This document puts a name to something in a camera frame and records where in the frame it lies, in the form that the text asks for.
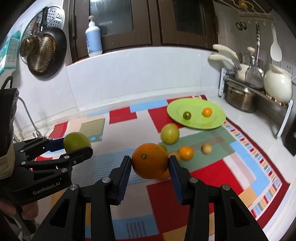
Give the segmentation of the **large green apple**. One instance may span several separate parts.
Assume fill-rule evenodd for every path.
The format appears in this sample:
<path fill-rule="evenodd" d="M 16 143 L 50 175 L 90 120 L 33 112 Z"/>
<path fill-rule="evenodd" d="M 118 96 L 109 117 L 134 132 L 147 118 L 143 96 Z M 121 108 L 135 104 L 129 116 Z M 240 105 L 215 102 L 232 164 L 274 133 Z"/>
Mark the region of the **large green apple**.
<path fill-rule="evenodd" d="M 91 147 L 91 142 L 86 135 L 80 132 L 72 132 L 64 138 L 63 145 L 65 151 L 68 153 L 85 147 Z"/>

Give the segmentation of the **brown kiwi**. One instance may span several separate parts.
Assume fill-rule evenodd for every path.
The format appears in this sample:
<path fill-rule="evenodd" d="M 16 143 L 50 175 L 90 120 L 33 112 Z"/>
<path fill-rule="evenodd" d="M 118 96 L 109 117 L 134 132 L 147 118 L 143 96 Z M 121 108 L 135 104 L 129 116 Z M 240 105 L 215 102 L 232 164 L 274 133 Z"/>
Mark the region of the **brown kiwi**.
<path fill-rule="evenodd" d="M 212 150 L 213 150 L 213 148 L 212 148 L 212 146 L 211 146 L 211 144 L 209 144 L 209 143 L 204 143 L 203 145 L 202 145 L 202 147 L 201 147 L 201 150 L 202 150 L 202 152 L 204 153 L 204 154 L 210 154 L 211 152 L 212 152 Z"/>

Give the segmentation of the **large orange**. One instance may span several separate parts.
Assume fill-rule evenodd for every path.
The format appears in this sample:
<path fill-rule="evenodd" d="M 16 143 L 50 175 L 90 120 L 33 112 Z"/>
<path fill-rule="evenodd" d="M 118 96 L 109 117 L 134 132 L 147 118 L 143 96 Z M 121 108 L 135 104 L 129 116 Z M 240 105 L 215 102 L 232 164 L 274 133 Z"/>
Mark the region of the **large orange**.
<path fill-rule="evenodd" d="M 132 154 L 132 167 L 144 179 L 157 179 L 168 168 L 168 154 L 157 144 L 143 144 Z"/>

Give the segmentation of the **small orange tangerine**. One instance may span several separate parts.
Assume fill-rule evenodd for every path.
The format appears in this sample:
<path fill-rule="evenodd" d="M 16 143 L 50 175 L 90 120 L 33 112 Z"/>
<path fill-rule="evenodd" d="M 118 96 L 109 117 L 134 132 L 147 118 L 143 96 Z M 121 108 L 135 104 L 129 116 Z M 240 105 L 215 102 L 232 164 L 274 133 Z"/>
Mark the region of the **small orange tangerine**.
<path fill-rule="evenodd" d="M 178 150 L 181 160 L 190 161 L 194 157 L 194 150 L 191 147 L 183 146 Z"/>

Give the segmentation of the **small green round fruit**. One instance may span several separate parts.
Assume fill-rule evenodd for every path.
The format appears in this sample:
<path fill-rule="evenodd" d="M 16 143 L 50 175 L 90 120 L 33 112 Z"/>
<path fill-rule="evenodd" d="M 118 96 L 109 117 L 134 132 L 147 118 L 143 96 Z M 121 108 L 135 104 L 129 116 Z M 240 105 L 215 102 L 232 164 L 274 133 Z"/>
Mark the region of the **small green round fruit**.
<path fill-rule="evenodd" d="M 167 151 L 167 147 L 165 145 L 160 144 L 159 146 L 162 147 L 165 151 Z"/>

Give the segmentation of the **large yellow-green pear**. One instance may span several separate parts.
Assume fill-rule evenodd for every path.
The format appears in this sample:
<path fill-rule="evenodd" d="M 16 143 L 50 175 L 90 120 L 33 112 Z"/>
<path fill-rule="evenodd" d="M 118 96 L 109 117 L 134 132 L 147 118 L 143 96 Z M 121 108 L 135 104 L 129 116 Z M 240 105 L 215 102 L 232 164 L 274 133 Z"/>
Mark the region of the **large yellow-green pear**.
<path fill-rule="evenodd" d="M 168 145 L 175 144 L 180 137 L 178 126 L 174 123 L 166 124 L 161 130 L 161 140 Z"/>

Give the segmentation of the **small orange kumquat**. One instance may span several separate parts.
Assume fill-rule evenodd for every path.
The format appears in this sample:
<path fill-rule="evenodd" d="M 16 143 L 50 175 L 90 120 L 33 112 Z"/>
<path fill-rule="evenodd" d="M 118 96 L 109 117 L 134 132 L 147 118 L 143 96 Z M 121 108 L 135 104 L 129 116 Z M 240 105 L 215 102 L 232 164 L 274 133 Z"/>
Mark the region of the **small orange kumquat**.
<path fill-rule="evenodd" d="M 212 109 L 210 109 L 210 108 L 204 108 L 202 110 L 202 114 L 205 117 L 210 117 L 212 115 Z"/>

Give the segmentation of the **small dark green fruit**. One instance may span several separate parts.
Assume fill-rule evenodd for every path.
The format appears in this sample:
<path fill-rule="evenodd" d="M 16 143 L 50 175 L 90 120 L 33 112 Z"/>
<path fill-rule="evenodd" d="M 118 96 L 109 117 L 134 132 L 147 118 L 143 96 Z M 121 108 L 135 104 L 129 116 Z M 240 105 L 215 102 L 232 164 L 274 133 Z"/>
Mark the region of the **small dark green fruit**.
<path fill-rule="evenodd" d="M 185 111 L 185 112 L 183 113 L 183 119 L 184 119 L 184 120 L 190 120 L 191 117 L 192 117 L 192 114 L 191 114 L 189 111 Z"/>

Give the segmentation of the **teal white box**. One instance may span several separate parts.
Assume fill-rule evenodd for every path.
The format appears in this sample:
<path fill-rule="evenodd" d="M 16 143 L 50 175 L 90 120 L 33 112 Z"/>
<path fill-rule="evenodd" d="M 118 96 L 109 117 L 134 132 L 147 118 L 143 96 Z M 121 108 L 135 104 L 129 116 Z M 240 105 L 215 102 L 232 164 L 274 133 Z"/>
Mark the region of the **teal white box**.
<path fill-rule="evenodd" d="M 21 33 L 19 30 L 14 32 L 1 47 L 1 75 L 16 69 L 16 62 L 19 55 Z"/>

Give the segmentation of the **brass strainer hanging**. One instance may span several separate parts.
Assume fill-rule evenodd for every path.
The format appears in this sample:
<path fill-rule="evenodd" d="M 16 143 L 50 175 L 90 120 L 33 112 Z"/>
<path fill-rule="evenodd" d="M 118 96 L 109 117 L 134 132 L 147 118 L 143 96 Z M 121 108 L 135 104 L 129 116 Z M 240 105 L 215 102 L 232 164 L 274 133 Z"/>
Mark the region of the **brass strainer hanging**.
<path fill-rule="evenodd" d="M 55 43 L 48 35 L 34 35 L 37 23 L 32 24 L 29 37 L 25 38 L 20 45 L 20 56 L 27 60 L 30 70 L 36 73 L 44 73 L 55 53 Z"/>

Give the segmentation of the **dark frying pan hanging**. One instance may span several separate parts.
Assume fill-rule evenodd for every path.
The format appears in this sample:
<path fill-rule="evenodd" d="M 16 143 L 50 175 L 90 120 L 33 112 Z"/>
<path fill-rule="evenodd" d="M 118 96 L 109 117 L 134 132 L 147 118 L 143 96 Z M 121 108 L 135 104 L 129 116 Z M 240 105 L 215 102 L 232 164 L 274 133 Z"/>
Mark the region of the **dark frying pan hanging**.
<path fill-rule="evenodd" d="M 67 51 L 64 31 L 58 27 L 46 27 L 47 13 L 48 7 L 44 7 L 37 49 L 27 57 L 29 71 L 38 79 L 54 75 L 63 64 Z"/>

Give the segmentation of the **lime green plate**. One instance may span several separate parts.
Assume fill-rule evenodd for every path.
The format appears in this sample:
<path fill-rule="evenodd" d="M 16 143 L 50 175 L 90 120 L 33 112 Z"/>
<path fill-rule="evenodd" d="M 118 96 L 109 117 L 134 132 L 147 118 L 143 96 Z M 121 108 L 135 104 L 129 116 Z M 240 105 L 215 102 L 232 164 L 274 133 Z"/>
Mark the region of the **lime green plate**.
<path fill-rule="evenodd" d="M 202 114 L 204 108 L 212 109 L 212 115 L 205 117 Z M 226 121 L 226 114 L 215 103 L 199 98 L 181 98 L 172 101 L 166 108 L 168 116 L 175 122 L 198 130 L 211 130 L 218 128 Z M 192 114 L 190 120 L 183 119 L 183 113 L 189 111 Z"/>

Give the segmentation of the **stainless steel stock pot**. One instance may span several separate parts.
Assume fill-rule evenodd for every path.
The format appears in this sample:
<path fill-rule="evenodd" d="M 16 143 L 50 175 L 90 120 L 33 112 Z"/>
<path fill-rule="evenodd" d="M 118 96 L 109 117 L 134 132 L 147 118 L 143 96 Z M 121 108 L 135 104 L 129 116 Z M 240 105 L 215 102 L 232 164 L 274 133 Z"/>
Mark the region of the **stainless steel stock pot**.
<path fill-rule="evenodd" d="M 256 112 L 259 105 L 259 96 L 248 88 L 227 81 L 226 101 L 236 109 L 246 113 Z"/>

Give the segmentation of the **round steel steamer plate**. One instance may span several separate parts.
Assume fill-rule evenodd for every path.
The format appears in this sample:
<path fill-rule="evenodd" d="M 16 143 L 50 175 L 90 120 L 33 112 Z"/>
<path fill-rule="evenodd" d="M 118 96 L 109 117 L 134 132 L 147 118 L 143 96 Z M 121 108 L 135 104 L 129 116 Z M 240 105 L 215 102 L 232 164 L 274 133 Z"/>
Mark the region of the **round steel steamer plate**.
<path fill-rule="evenodd" d="M 49 8 L 44 7 L 41 20 L 33 21 L 30 34 L 21 41 L 20 55 L 35 72 L 45 71 L 54 61 L 66 55 L 66 36 L 57 25 L 47 26 L 50 15 Z"/>

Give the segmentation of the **white rice spoon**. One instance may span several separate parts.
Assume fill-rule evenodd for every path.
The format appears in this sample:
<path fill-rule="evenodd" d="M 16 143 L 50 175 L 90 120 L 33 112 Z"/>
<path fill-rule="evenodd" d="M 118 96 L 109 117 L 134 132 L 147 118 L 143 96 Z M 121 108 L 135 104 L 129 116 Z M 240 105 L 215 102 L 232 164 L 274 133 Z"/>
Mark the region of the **white rice spoon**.
<path fill-rule="evenodd" d="M 277 36 L 276 36 L 276 29 L 274 24 L 271 24 L 271 32 L 273 35 L 273 43 L 271 44 L 270 47 L 270 56 L 273 61 L 276 62 L 281 62 L 282 61 L 282 51 L 281 48 L 278 44 Z"/>

